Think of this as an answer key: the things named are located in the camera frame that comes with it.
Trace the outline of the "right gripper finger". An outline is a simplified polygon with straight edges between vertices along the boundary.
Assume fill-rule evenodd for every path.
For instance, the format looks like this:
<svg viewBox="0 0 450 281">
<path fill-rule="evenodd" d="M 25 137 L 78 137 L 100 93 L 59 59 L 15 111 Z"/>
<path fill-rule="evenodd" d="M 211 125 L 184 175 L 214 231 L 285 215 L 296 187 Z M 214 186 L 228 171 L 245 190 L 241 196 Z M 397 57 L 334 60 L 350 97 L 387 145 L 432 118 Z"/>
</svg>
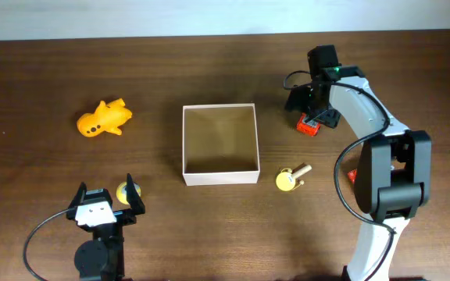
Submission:
<svg viewBox="0 0 450 281">
<path fill-rule="evenodd" d="M 341 114 L 337 110 L 328 109 L 318 117 L 318 121 L 320 124 L 334 129 L 338 126 L 340 118 Z"/>
<path fill-rule="evenodd" d="M 284 109 L 288 112 L 302 112 L 309 114 L 311 112 L 312 88 L 310 86 L 295 85 L 288 95 Z"/>
</svg>

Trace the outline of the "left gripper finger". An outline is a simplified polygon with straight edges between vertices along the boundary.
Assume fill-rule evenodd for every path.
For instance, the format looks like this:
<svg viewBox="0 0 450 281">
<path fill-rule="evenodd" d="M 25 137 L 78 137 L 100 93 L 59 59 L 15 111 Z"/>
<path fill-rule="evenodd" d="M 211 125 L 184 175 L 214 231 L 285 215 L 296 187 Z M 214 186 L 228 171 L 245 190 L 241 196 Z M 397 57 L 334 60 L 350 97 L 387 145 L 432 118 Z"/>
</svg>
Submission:
<svg viewBox="0 0 450 281">
<path fill-rule="evenodd" d="M 145 205 L 138 194 L 134 181 L 131 174 L 127 174 L 127 202 L 130 205 L 131 210 L 135 215 L 145 214 Z"/>
<path fill-rule="evenodd" d="M 76 192 L 76 195 L 73 197 L 73 200 L 70 202 L 68 209 L 77 208 L 84 201 L 84 196 L 85 196 L 86 192 L 87 192 L 87 186 L 86 186 L 85 182 L 81 182 L 80 186 Z"/>
</svg>

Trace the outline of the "red toy car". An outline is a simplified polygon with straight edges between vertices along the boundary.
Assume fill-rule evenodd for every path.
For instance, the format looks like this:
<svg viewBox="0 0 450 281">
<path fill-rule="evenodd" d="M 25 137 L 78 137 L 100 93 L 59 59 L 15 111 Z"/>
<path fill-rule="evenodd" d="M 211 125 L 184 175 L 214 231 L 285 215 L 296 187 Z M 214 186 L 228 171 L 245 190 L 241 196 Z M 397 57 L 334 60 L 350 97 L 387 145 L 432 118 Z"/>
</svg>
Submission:
<svg viewBox="0 0 450 281">
<path fill-rule="evenodd" d="M 309 135 L 311 137 L 315 137 L 320 129 L 320 124 L 313 119 L 310 119 L 305 113 L 302 113 L 299 121 L 296 125 L 296 130 Z"/>
</svg>

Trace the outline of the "red grey toy truck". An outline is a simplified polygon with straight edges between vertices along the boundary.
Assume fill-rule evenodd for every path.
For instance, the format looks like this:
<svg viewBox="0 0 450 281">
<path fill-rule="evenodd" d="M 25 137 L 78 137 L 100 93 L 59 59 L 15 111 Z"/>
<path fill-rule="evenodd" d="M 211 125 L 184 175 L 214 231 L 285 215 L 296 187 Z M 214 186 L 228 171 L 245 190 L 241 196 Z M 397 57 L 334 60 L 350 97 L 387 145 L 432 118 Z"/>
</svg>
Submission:
<svg viewBox="0 0 450 281">
<path fill-rule="evenodd" d="M 357 169 L 353 169 L 350 172 L 348 172 L 347 176 L 348 176 L 349 180 L 351 181 L 351 183 L 354 184 L 356 176 L 357 176 Z"/>
</svg>

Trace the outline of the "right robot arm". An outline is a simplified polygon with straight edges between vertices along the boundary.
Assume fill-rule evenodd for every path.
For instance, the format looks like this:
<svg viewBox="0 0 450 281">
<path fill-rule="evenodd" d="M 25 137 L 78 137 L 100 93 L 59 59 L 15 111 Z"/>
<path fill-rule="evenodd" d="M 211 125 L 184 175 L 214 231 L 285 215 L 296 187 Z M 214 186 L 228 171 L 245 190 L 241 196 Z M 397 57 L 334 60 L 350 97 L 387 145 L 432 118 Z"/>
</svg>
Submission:
<svg viewBox="0 0 450 281">
<path fill-rule="evenodd" d="M 302 124 L 335 128 L 345 119 L 356 140 L 337 157 L 334 186 L 344 208 L 361 221 L 352 260 L 343 280 L 387 280 L 399 237 L 430 198 L 431 138 L 398 121 L 372 92 L 358 66 L 343 66 L 332 44 L 307 54 L 311 80 L 288 88 L 289 112 L 303 114 Z M 340 187 L 339 170 L 354 148 L 361 152 L 353 191 L 354 210 Z"/>
</svg>

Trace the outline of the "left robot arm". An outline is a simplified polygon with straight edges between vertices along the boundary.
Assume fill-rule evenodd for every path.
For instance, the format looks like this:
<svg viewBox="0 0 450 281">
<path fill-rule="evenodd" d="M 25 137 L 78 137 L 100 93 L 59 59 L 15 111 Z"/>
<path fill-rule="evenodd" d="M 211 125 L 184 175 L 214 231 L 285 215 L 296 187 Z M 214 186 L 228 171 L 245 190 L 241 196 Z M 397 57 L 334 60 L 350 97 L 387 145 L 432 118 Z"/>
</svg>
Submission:
<svg viewBox="0 0 450 281">
<path fill-rule="evenodd" d="M 89 190 L 82 183 L 66 211 L 68 220 L 92 235 L 74 255 L 74 266 L 81 280 L 108 281 L 125 277 L 123 228 L 137 223 L 137 217 L 145 214 L 145 205 L 141 188 L 131 174 L 118 186 L 116 197 L 129 207 L 114 211 L 108 190 Z"/>
</svg>

